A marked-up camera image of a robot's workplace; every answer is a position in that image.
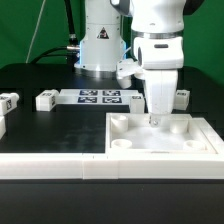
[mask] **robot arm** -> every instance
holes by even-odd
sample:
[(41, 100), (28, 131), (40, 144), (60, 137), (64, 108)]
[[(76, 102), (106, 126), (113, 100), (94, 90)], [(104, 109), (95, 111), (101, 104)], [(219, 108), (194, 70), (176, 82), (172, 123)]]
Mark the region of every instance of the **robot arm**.
[(144, 82), (152, 126), (173, 110), (178, 71), (183, 67), (183, 13), (193, 12), (203, 0), (111, 0), (123, 15), (132, 15), (132, 51), (137, 62), (118, 63), (117, 77), (135, 74)]

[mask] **green backdrop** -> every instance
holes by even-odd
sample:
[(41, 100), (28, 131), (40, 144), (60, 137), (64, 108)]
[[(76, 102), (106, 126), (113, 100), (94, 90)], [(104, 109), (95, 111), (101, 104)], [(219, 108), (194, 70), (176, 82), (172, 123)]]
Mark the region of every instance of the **green backdrop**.
[[(42, 0), (0, 0), (0, 68), (11, 63), (25, 63), (41, 5)], [(84, 0), (72, 0), (72, 7), (76, 32), (80, 39), (84, 35)], [(223, 11), (223, 0), (205, 0), (200, 10), (184, 18), (185, 65), (202, 70), (222, 85)], [(124, 39), (129, 41), (128, 20), (125, 21)], [(64, 1), (47, 0), (31, 59), (50, 48), (67, 43)], [(41, 62), (66, 63), (64, 58), (44, 59)]]

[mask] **black table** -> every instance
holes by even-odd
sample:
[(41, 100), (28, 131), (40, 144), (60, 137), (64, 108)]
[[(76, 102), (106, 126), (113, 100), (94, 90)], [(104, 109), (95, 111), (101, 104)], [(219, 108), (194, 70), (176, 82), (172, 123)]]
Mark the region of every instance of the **black table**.
[[(0, 153), (103, 153), (106, 112), (127, 106), (58, 105), (37, 112), (45, 89), (118, 89), (115, 79), (75, 75), (66, 65), (12, 64), (0, 70), (0, 91), (17, 92), (6, 116)], [(142, 92), (141, 82), (133, 89)], [(224, 138), (224, 87), (201, 71), (179, 72), (179, 89), (191, 90), (185, 113), (205, 117)], [(222, 223), (222, 180), (1, 180), (1, 223)]]

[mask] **black cable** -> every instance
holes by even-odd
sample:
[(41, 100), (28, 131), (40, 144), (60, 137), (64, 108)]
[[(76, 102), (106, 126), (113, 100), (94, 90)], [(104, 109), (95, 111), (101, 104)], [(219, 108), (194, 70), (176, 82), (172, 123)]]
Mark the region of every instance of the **black cable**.
[(50, 49), (48, 51), (45, 51), (44, 53), (42, 53), (38, 57), (34, 58), (30, 63), (31, 64), (36, 64), (41, 58), (48, 56), (48, 54), (53, 53), (55, 51), (62, 51), (62, 50), (67, 50), (67, 47), (65, 47), (65, 46), (55, 47), (55, 48), (52, 48), (52, 49)]
[(67, 13), (67, 19), (68, 19), (68, 28), (69, 28), (69, 42), (72, 45), (78, 45), (78, 39), (76, 38), (75, 34), (75, 26), (73, 22), (73, 15), (72, 15), (72, 7), (70, 0), (64, 0), (65, 1), (65, 8)]
[(35, 62), (31, 62), (31, 64), (35, 64), (36, 62), (38, 62), (41, 58), (47, 58), (47, 57), (73, 57), (73, 55), (69, 55), (69, 54), (50, 54), (50, 55), (42, 55), (36, 58)]
[(71, 2), (70, 2), (70, 0), (64, 0), (64, 1), (65, 1), (66, 12), (67, 12), (69, 33), (70, 34), (75, 34), (75, 27), (74, 27), (74, 23), (73, 23)]

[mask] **white cube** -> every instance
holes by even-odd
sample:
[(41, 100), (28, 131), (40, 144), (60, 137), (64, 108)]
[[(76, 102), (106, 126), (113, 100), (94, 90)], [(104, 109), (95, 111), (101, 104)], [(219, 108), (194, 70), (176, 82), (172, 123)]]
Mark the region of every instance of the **white cube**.
[(145, 100), (142, 95), (131, 96), (130, 99), (130, 113), (131, 114), (144, 114)]
[(0, 116), (4, 116), (17, 107), (17, 93), (2, 93), (0, 95)]
[(51, 111), (57, 104), (56, 97), (59, 95), (57, 90), (45, 90), (36, 97), (37, 111)]
[(190, 91), (177, 90), (173, 109), (186, 110), (189, 104), (189, 98), (190, 98)]

